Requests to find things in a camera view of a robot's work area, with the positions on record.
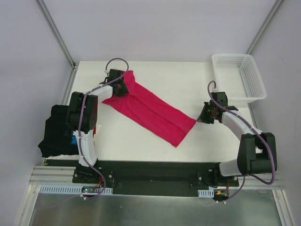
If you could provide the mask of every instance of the blue object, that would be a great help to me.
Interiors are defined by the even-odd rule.
[[[73,145],[77,144],[77,139],[75,136],[72,136],[71,144],[73,144]]]

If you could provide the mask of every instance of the pink towel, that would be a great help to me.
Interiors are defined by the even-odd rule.
[[[152,131],[177,147],[196,123],[196,120],[165,103],[152,92],[135,82],[133,71],[124,81],[129,94],[103,101],[139,125]]]

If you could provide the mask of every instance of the black cloth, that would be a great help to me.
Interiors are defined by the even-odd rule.
[[[61,154],[79,154],[77,144],[72,144],[73,131],[66,123],[68,106],[54,105],[51,116],[46,120],[43,141],[38,145],[42,156],[58,156]]]

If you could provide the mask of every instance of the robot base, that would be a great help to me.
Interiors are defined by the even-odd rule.
[[[95,169],[99,168],[98,161],[96,161],[93,167]],[[73,173],[72,182],[78,184],[98,184],[99,175],[91,167],[85,167],[78,163]]]

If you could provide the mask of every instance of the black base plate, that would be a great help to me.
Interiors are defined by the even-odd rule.
[[[98,169],[105,178],[107,187],[112,187],[113,171],[104,171],[99,169],[99,162],[97,161],[93,166]],[[72,182],[75,184],[98,184],[100,175],[90,167],[85,167],[77,162],[76,168],[73,173]]]
[[[49,166],[76,166],[78,161],[47,160]],[[113,188],[113,194],[184,196],[196,197],[198,190],[207,190],[201,178],[211,180],[219,186],[238,186],[233,177],[218,178],[214,181],[212,168],[215,162],[142,162],[142,161],[98,161],[107,187]],[[99,178],[90,179],[79,175],[74,183],[97,184]]]

